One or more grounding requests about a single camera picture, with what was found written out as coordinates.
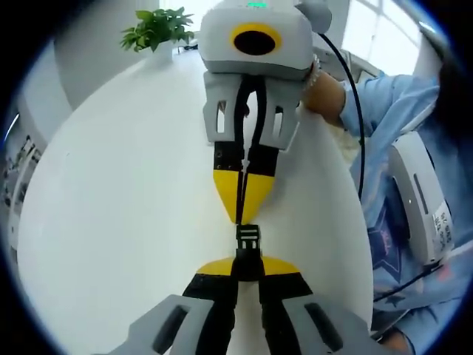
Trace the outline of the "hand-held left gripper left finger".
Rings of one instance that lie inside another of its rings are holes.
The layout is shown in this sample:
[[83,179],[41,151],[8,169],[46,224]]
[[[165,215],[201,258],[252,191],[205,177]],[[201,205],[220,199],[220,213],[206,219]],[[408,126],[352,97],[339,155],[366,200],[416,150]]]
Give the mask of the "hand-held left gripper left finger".
[[233,257],[201,266],[181,294],[171,294],[130,326],[110,354],[226,354],[235,326]]

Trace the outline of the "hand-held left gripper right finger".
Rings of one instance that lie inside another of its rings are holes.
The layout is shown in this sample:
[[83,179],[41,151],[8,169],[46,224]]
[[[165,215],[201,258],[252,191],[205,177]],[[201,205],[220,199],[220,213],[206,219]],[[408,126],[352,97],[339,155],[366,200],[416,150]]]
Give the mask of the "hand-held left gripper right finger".
[[262,327],[271,354],[383,354],[365,321],[314,294],[293,264],[263,257]]

